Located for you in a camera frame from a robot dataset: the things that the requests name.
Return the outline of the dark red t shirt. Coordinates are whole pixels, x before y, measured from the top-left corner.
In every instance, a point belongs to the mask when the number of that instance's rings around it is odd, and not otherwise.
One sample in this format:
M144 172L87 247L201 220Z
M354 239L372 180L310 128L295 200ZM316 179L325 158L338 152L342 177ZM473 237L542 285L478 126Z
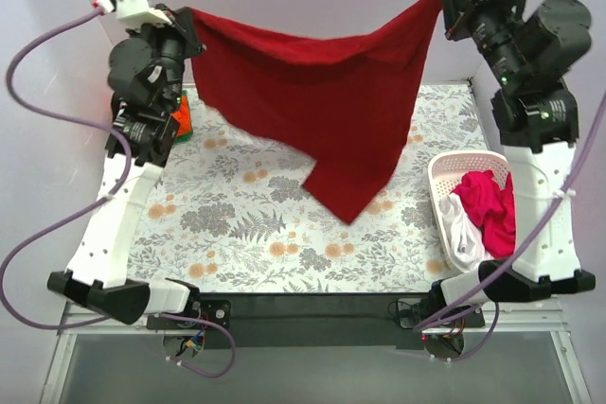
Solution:
M440 0L418 0L366 35L312 39L193 14L200 99L234 127L314 160L305 189L354 222L407 142Z

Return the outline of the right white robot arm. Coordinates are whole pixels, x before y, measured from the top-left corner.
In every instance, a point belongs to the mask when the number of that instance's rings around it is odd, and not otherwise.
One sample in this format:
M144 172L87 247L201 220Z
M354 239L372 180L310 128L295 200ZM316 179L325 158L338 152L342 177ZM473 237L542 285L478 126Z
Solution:
M496 77L491 105L508 162L515 250L434 283L420 301L423 326L450 325L464 307L527 303L591 291L596 277L575 249L572 183L580 170L578 104L564 74L591 48L592 16L579 0L440 0L445 35L472 39Z

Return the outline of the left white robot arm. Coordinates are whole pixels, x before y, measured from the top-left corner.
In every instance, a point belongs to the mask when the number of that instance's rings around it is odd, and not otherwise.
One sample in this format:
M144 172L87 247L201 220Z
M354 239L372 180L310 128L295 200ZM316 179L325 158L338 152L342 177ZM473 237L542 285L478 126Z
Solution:
M200 303L194 288L171 279L129 278L128 260L138 223L159 182L179 130L185 62L204 46L189 8L166 10L168 22L145 20L128 27L127 39L111 51L112 127L124 141L108 138L98 196L80 246L47 288L98 314L131 325L143 315L167 312L182 328L195 326Z

